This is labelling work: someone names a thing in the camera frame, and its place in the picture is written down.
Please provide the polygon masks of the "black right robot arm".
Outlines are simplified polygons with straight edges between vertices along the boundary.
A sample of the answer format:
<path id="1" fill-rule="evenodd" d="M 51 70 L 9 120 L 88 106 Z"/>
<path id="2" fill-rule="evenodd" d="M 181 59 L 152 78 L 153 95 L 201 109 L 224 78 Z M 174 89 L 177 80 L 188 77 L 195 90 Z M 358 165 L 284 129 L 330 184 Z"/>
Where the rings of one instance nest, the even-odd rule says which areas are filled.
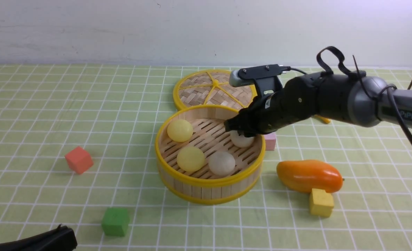
<path id="1" fill-rule="evenodd" d="M 412 129 L 412 90 L 394 90 L 379 77 L 353 81 L 346 75 L 312 73 L 294 77 L 281 90 L 257 97 L 224 126 L 226 131 L 253 137 L 314 115 L 365 128 L 382 121 L 398 124 L 403 119 Z"/>

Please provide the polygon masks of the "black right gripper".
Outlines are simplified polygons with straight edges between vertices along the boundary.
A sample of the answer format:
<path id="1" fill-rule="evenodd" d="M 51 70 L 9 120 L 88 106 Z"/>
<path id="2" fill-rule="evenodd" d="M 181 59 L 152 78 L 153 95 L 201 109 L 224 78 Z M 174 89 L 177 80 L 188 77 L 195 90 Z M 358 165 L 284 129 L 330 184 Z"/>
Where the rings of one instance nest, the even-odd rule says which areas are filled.
<path id="1" fill-rule="evenodd" d="M 226 132 L 237 131 L 247 138 L 268 135 L 319 114 L 319 88 L 314 84 L 318 78 L 297 76 L 271 94 L 258 94 L 247 108 L 224 122 Z"/>

